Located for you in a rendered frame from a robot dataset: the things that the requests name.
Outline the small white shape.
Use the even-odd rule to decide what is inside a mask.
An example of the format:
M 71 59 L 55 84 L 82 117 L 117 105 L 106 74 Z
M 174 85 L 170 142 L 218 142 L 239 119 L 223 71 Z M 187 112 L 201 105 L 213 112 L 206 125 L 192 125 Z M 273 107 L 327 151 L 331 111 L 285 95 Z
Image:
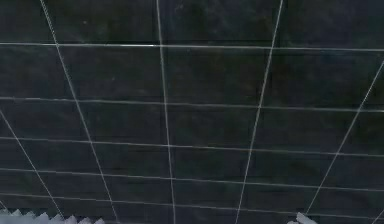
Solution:
M 287 224 L 317 224 L 314 220 L 310 219 L 303 213 L 298 212 L 296 218 L 293 221 L 289 221 Z

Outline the white jagged-edged shape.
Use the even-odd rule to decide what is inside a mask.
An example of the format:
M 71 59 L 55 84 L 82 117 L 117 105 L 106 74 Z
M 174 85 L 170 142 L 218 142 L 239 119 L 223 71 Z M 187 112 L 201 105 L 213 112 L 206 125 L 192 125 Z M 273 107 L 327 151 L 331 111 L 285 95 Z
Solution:
M 78 220 L 75 216 L 70 216 L 66 219 L 56 214 L 54 217 L 49 217 L 46 212 L 36 216 L 33 212 L 23 214 L 19 209 L 10 213 L 8 210 L 0 210 L 0 224 L 106 224 L 100 218 L 92 221 L 86 217 Z

